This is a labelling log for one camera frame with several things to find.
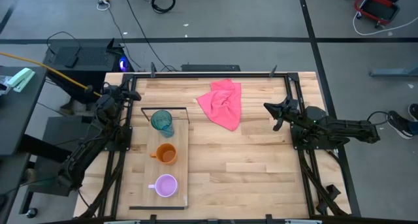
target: butcher block table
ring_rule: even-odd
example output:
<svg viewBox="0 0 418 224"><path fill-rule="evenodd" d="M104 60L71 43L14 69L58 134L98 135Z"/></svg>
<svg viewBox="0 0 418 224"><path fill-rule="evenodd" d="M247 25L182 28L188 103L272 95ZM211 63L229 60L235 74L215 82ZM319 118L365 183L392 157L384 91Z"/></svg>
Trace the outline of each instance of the butcher block table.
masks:
<svg viewBox="0 0 418 224"><path fill-rule="evenodd" d="M196 98L210 91L210 83L225 78L139 78L136 91L142 100L135 102L131 117L133 135L126 153L117 219L264 219L308 218L308 209L297 151L293 149L290 127L276 122L263 103L280 103L286 97L284 78L231 78L242 84L242 115L238 129L229 131L212 123ZM306 106L324 108L316 73L299 72ZM119 85L123 73L108 73L105 81ZM188 192L185 210L136 210L142 204L144 161L148 120L142 107L187 107L189 124ZM341 168L325 151L316 150L317 164L324 187L334 184L341 195L340 208L350 213ZM103 186L108 152L102 152L86 171L81 194L88 203ZM311 185L313 201L317 197ZM113 190L108 193L105 215L110 213ZM77 200L74 216L86 210Z"/></svg>

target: orange cup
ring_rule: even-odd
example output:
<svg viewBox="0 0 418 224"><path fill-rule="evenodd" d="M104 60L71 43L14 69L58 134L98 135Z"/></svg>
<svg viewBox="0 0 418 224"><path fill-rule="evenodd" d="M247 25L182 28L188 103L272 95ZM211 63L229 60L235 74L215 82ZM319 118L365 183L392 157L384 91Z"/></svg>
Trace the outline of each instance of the orange cup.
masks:
<svg viewBox="0 0 418 224"><path fill-rule="evenodd" d="M173 165L177 161L176 148L170 143L164 143L157 148L155 153L150 155L165 165Z"/></svg>

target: caster wheel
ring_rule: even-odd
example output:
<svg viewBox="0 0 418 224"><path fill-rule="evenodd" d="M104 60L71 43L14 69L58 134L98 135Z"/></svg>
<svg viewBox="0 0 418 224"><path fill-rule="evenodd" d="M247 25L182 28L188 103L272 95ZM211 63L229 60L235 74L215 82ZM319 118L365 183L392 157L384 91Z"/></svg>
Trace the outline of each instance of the caster wheel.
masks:
<svg viewBox="0 0 418 224"><path fill-rule="evenodd" d="M26 213L26 217L27 218L34 218L36 217L38 214L38 209L37 208L30 208L27 213Z"/></svg>

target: blue light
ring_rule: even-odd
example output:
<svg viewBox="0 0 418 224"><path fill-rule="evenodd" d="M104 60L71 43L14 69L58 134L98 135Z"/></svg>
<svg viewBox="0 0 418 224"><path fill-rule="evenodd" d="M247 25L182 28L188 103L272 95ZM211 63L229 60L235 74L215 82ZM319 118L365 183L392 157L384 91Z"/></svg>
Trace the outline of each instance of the blue light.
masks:
<svg viewBox="0 0 418 224"><path fill-rule="evenodd" d="M121 56L119 60L119 69L122 72L128 71L128 60L125 56Z"/></svg>

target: pink towel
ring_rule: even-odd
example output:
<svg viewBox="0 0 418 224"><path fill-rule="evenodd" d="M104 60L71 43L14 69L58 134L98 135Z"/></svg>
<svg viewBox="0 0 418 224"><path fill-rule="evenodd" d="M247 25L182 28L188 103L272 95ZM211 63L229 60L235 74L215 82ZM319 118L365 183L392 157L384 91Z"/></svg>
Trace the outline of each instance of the pink towel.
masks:
<svg viewBox="0 0 418 224"><path fill-rule="evenodd" d="M241 120L241 84L221 80L210 84L211 92L197 102L209 120L234 131Z"/></svg>

